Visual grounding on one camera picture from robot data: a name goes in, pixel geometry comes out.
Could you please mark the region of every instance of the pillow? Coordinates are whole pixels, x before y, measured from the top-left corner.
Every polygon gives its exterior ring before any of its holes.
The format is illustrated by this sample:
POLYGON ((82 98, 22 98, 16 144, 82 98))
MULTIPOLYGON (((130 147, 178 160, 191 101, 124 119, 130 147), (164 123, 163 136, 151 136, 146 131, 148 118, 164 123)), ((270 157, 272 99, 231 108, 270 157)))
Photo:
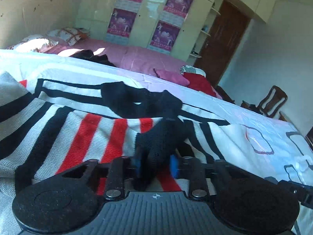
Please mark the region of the pillow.
POLYGON ((201 70, 199 68, 195 68, 195 67, 190 66, 190 65, 184 65, 183 67, 181 67, 180 73, 183 74, 184 72, 200 74, 200 75, 202 75, 204 77, 207 76, 205 71, 203 71, 203 70, 201 70))
POLYGON ((206 93, 207 95, 216 97, 216 94, 213 91, 210 82, 208 82, 204 76, 188 72, 184 72, 183 76, 190 82, 188 88, 196 91, 201 91, 203 93, 206 93))
POLYGON ((155 70, 155 69, 154 69, 154 72, 156 73, 158 78, 161 78, 163 80, 167 80, 169 82, 173 82, 181 86, 189 85, 189 81, 177 72, 167 71, 167 70, 155 70))
POLYGON ((51 37, 59 37, 66 41, 70 46, 76 44, 80 39, 85 40, 90 35, 89 31, 84 28, 65 27, 53 30, 47 33, 51 37))
POLYGON ((38 52, 44 53, 55 47, 58 41, 52 40, 49 37, 44 37, 39 34, 30 35, 18 44, 8 47, 7 49, 15 50, 17 52, 38 52))

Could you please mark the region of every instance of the white bedspread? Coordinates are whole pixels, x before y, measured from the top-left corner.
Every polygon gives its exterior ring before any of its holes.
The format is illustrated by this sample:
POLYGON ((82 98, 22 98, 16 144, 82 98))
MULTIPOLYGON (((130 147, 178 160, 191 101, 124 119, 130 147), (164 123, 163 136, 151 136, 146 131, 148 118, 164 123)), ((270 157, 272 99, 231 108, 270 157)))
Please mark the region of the white bedspread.
MULTIPOLYGON (((220 134, 214 135, 216 145, 226 161, 263 178, 273 177, 277 181, 293 180, 313 185, 313 170, 309 167, 313 165, 313 153, 294 126, 287 122, 263 117, 162 79, 75 58, 0 50, 2 70, 9 72, 17 81, 70 79, 71 82, 91 85, 123 81, 132 87, 150 91, 162 92, 166 89, 184 103, 209 110, 231 124, 224 126, 220 134), (230 144, 223 143, 225 135, 230 144), (241 140, 243 135, 250 142, 249 147, 246 147, 246 141, 244 143, 241 140)), ((10 212, 12 199, 0 194, 0 201, 0 234, 17 234, 19 227, 10 212), (2 229, 8 222, 12 228, 10 232, 2 229)), ((301 206, 298 225, 293 228, 293 232, 297 235, 313 234, 312 220, 313 211, 301 206)))

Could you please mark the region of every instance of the round foam pad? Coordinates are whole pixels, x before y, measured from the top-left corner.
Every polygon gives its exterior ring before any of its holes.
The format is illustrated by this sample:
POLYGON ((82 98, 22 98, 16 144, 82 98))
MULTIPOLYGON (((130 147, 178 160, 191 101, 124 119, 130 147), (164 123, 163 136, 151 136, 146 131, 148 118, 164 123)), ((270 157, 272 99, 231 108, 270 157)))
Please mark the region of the round foam pad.
POLYGON ((232 180, 217 194, 214 209, 230 226, 253 234, 278 234, 291 230, 299 202, 292 193, 268 181, 232 180))

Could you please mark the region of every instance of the wooden headboard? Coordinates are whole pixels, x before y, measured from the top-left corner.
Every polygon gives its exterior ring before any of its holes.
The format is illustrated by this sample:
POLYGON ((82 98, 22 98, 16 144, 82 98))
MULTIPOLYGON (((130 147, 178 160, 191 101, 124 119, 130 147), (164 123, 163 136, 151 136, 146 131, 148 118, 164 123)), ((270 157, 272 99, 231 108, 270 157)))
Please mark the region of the wooden headboard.
POLYGON ((0 48, 71 26, 71 16, 68 0, 0 0, 0 48))

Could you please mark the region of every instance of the wooden door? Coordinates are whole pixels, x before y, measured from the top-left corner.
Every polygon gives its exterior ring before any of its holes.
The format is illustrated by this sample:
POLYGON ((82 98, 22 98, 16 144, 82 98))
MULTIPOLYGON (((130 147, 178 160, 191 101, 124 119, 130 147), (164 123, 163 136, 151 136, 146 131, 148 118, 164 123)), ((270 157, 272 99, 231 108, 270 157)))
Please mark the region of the wooden door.
POLYGON ((210 30, 200 56, 195 62, 195 67, 204 70, 207 80, 212 86, 217 86, 224 71, 226 70, 242 35, 247 28, 250 18, 242 14, 236 7, 223 1, 210 30))

